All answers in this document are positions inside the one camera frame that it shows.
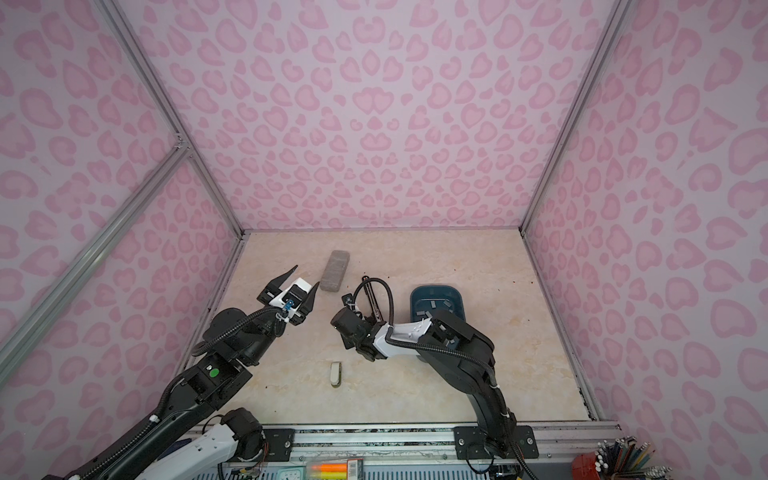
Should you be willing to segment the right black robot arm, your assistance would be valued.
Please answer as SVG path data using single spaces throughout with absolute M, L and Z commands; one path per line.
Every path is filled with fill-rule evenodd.
M 331 326 L 347 350 L 366 360 L 417 356 L 468 396 L 477 425 L 454 429 L 458 459 L 539 457 L 533 430 L 518 424 L 497 382 L 493 342 L 455 314 L 437 310 L 420 322 L 390 324 L 345 307 L 332 318 Z

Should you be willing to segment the black stapler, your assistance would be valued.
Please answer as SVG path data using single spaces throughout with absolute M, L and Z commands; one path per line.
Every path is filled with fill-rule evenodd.
M 384 318 L 383 318 L 378 300 L 376 298 L 374 288 L 372 286 L 372 282 L 370 281 L 370 277 L 367 275 L 363 275 L 361 280 L 363 283 L 363 291 L 370 305 L 373 322 L 374 323 L 382 322 Z

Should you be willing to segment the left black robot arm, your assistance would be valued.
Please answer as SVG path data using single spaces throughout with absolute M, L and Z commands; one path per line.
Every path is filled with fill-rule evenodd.
M 312 312 L 319 285 L 297 278 L 294 269 L 270 280 L 257 295 L 263 307 L 217 313 L 191 355 L 197 362 L 174 377 L 150 413 L 66 479 L 136 479 L 199 422 L 224 407 L 252 378 L 256 366 L 289 324 Z

